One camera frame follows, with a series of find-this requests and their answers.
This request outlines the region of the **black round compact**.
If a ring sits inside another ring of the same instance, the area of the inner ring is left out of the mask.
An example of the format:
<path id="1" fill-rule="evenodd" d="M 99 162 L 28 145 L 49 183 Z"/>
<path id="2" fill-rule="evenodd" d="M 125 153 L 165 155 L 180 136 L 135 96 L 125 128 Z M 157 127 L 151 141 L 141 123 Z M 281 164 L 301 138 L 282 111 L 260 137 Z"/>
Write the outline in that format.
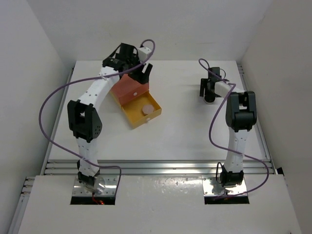
<path id="1" fill-rule="evenodd" d="M 205 97 L 204 97 L 204 101 L 205 101 L 205 103 L 207 103 L 207 104 L 212 104 L 212 103 L 215 102 L 215 97 L 205 96 Z"/>

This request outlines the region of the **coral and yellow drawer cabinet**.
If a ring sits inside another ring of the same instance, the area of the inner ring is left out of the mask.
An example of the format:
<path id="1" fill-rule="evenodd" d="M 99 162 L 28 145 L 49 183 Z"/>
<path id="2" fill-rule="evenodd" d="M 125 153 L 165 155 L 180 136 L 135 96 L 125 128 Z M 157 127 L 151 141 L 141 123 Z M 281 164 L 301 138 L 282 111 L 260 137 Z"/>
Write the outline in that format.
<path id="1" fill-rule="evenodd" d="M 110 94 L 117 105 L 124 111 L 126 104 L 129 104 L 135 98 L 149 91 L 149 83 L 140 84 L 133 80 L 127 74 L 112 87 Z"/>

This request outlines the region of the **pink octagonal compact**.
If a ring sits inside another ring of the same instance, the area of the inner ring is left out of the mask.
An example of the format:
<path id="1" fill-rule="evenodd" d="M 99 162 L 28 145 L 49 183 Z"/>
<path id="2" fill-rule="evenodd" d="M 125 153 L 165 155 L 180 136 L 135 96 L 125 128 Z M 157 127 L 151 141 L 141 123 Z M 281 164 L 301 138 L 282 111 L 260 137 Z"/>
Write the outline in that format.
<path id="1" fill-rule="evenodd" d="M 147 115 L 149 115 L 149 114 L 151 114 L 151 113 L 153 113 L 154 112 L 154 107 L 153 107 L 153 105 L 144 105 L 143 107 L 142 107 L 142 113 L 145 115 L 145 116 L 147 116 Z"/>

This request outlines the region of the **yellow drawer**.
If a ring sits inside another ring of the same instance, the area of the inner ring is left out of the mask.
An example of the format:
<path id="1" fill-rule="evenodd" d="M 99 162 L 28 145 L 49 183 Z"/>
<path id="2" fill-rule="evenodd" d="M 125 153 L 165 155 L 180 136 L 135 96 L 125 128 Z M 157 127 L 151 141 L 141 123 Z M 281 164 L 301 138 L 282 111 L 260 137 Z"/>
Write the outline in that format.
<path id="1" fill-rule="evenodd" d="M 154 112 L 145 116 L 142 113 L 142 107 L 149 104 L 153 105 Z M 133 129 L 159 116 L 162 112 L 161 106 L 156 102 L 156 100 L 149 92 L 145 92 L 144 94 L 135 98 L 129 104 L 126 104 L 123 109 L 125 111 L 124 114 Z"/>

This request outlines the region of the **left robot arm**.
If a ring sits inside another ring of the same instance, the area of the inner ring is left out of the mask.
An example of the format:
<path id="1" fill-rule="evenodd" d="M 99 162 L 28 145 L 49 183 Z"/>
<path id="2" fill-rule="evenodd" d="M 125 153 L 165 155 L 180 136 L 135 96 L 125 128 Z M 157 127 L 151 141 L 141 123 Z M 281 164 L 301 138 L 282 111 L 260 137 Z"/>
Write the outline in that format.
<path id="1" fill-rule="evenodd" d="M 67 104 L 69 129 L 78 144 L 78 180 L 90 191 L 99 188 L 97 138 L 102 131 L 98 110 L 115 84 L 127 74 L 140 84 L 149 81 L 152 65 L 147 61 L 154 49 L 144 45 L 139 48 L 121 43 L 116 50 L 102 61 L 99 79 L 95 80 L 77 100 Z"/>

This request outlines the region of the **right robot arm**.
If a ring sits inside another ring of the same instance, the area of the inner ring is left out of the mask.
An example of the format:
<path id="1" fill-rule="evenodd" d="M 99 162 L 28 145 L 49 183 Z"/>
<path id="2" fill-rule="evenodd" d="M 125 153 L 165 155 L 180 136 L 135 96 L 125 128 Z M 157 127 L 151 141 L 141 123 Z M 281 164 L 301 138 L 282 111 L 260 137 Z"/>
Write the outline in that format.
<path id="1" fill-rule="evenodd" d="M 241 185 L 244 178 L 243 153 L 249 132 L 257 122 L 256 97 L 253 91 L 237 89 L 220 76 L 220 68 L 208 68 L 208 77 L 201 79 L 200 97 L 208 104 L 216 98 L 226 102 L 225 120 L 229 127 L 229 151 L 216 181 L 222 187 Z"/>

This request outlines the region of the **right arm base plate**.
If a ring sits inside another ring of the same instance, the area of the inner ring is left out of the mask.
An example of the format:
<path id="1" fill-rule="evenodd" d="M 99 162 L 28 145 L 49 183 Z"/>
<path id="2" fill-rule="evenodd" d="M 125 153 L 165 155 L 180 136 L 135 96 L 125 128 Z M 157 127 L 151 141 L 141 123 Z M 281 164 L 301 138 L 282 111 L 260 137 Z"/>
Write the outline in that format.
<path id="1" fill-rule="evenodd" d="M 215 198 L 219 196 L 247 196 L 245 180 L 240 185 L 222 187 L 213 176 L 202 176 L 204 197 Z"/>

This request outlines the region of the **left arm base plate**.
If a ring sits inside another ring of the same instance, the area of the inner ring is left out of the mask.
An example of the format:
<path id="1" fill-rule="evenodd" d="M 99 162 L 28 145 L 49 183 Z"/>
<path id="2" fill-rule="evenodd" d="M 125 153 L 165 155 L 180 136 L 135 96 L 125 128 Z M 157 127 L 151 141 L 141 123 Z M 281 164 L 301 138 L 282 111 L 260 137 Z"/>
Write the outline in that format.
<path id="1" fill-rule="evenodd" d="M 113 197 L 116 194 L 118 176 L 103 176 L 99 175 L 95 179 L 93 186 L 80 182 L 76 177 L 72 189 L 72 196 L 74 197 Z"/>

